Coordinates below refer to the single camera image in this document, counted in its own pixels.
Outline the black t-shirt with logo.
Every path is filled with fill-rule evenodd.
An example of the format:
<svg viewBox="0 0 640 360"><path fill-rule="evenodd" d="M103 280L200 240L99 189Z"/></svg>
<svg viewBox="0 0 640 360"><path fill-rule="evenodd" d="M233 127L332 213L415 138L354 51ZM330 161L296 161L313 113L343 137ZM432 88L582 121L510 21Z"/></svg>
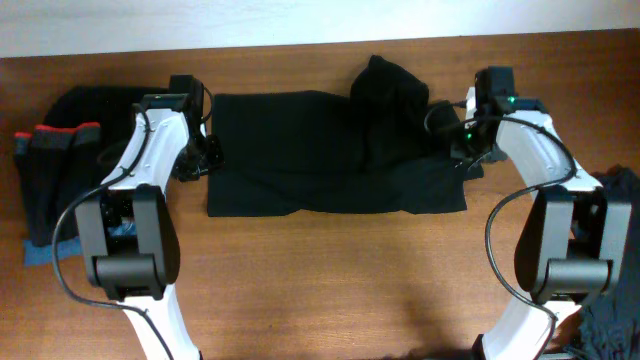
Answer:
<svg viewBox="0 0 640 360"><path fill-rule="evenodd" d="M454 159L430 126L458 116L426 83L372 56L346 96L321 91L218 94L214 132L223 166L208 178L212 217L466 209L480 165Z"/></svg>

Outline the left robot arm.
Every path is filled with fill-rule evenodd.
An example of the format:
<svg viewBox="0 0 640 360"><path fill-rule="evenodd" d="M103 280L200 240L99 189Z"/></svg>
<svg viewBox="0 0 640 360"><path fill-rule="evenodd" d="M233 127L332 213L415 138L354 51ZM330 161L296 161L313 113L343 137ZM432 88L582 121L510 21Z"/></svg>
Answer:
<svg viewBox="0 0 640 360"><path fill-rule="evenodd" d="M206 131L212 96L192 75L173 75L164 94L133 105L134 131L117 165L73 210L100 308L122 311L149 359L199 359L177 300L179 240L167 206L170 179L198 180L223 152Z"/></svg>

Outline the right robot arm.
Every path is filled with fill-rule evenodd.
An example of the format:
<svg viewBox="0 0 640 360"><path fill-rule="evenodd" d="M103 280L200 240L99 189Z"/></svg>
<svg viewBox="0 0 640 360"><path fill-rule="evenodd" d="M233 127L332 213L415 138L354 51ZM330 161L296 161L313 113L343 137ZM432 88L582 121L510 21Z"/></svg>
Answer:
<svg viewBox="0 0 640 360"><path fill-rule="evenodd" d="M511 300L477 337L472 355L543 359L560 324L616 287L632 205L580 166L542 102L518 95L511 68L478 71L465 109L465 120L449 131L453 155L476 164L501 152L525 184L493 208L485 225L490 267ZM524 195L533 204L514 253L517 283L510 285L496 263L491 231L498 213Z"/></svg>

